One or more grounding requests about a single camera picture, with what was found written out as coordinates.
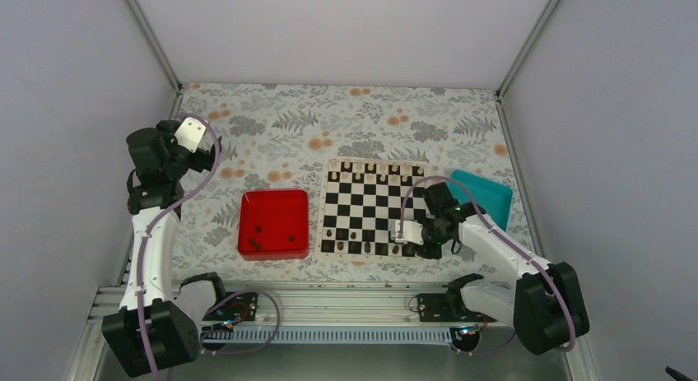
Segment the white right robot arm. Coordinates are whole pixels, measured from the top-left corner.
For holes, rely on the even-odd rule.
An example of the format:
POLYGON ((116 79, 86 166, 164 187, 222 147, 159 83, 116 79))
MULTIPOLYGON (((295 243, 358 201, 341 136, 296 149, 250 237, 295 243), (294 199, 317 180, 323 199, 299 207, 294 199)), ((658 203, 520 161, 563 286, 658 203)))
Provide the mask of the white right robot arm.
POLYGON ((476 322, 493 319, 512 328, 513 339, 532 354, 572 351, 589 332, 589 318, 575 269, 552 263, 515 242, 486 213, 475 197, 459 202, 450 178, 417 180, 403 198, 391 235, 415 245, 416 255, 436 258, 443 244, 462 244, 488 259, 505 285, 471 273, 446 286, 422 305, 423 322, 476 322))

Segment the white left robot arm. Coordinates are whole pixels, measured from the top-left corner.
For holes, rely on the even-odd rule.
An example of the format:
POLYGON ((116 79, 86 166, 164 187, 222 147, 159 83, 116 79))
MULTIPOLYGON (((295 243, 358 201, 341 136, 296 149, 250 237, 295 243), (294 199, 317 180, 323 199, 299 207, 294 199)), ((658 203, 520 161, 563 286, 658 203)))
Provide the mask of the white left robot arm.
POLYGON ((197 359, 198 322, 229 308, 221 279, 209 272, 184 280, 174 297, 172 257, 181 208, 201 191, 220 163, 221 144, 200 144, 213 129, 195 114, 181 114, 127 136, 133 169, 127 179, 133 245, 129 277, 115 313, 102 319, 102 334, 132 378, 197 359))

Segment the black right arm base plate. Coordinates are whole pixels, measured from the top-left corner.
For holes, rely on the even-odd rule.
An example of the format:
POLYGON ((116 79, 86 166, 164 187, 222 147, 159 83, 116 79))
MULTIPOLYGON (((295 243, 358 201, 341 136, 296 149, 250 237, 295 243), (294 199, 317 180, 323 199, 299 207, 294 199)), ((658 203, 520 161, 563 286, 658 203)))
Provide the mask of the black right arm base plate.
POLYGON ((419 315, 421 323, 477 323, 486 320, 485 315, 470 311, 447 294, 420 293, 408 300, 407 308, 419 315))

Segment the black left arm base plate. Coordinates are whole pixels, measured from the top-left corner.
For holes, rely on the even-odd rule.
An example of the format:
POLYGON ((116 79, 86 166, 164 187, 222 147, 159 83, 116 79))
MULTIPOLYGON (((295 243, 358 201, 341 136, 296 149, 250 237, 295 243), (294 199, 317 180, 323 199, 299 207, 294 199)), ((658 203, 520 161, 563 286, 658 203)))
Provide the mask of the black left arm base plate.
POLYGON ((232 329, 240 323, 253 322, 256 318, 257 305, 257 293, 243 293, 234 296, 221 307, 207 314, 204 320, 212 322, 214 329, 232 329))

